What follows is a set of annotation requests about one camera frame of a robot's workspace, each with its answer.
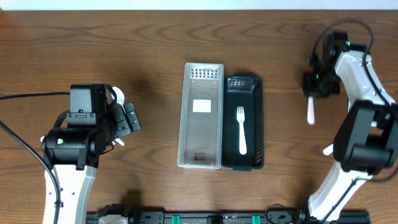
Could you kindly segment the white plastic fork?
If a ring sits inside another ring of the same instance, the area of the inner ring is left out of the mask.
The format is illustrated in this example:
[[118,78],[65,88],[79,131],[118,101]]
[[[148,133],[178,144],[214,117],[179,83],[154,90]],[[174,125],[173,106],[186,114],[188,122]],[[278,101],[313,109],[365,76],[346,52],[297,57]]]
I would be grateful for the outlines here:
[[307,105],[307,122],[309,125],[315,124],[315,111],[314,111],[314,103],[313,97],[308,97],[308,105]]
[[241,155],[246,155],[247,146],[246,146],[246,137],[244,133],[245,114],[243,106],[237,107],[236,120],[239,123],[239,153]]

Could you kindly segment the clear perforated plastic basket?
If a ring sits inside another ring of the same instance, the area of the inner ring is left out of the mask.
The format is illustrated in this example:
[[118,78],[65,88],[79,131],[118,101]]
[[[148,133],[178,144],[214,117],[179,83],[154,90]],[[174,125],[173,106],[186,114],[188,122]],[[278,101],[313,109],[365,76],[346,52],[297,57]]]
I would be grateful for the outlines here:
[[177,165],[219,169],[223,126],[224,65],[186,63]]

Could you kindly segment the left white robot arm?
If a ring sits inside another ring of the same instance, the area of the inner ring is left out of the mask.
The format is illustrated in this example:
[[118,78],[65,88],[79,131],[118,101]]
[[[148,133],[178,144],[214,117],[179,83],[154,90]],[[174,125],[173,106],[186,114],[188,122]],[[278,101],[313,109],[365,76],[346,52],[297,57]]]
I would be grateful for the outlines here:
[[132,103],[108,110],[106,114],[82,113],[93,124],[69,123],[74,114],[64,111],[54,127],[43,137],[46,198],[44,223],[85,223],[91,188],[96,178],[99,158],[121,138],[141,129]]

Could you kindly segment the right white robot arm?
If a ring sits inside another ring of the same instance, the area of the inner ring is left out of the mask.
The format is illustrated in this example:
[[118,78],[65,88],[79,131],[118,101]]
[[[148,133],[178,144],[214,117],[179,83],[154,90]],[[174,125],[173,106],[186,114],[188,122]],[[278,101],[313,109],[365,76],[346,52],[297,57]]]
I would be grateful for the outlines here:
[[308,98],[307,121],[315,122],[313,101],[346,90],[348,114],[333,142],[324,149],[334,162],[320,188],[309,196],[298,223],[335,223],[341,211],[366,182],[377,182],[383,169],[397,160],[397,104],[386,93],[373,66],[369,49],[348,40],[323,44],[313,54],[313,72],[303,75]]

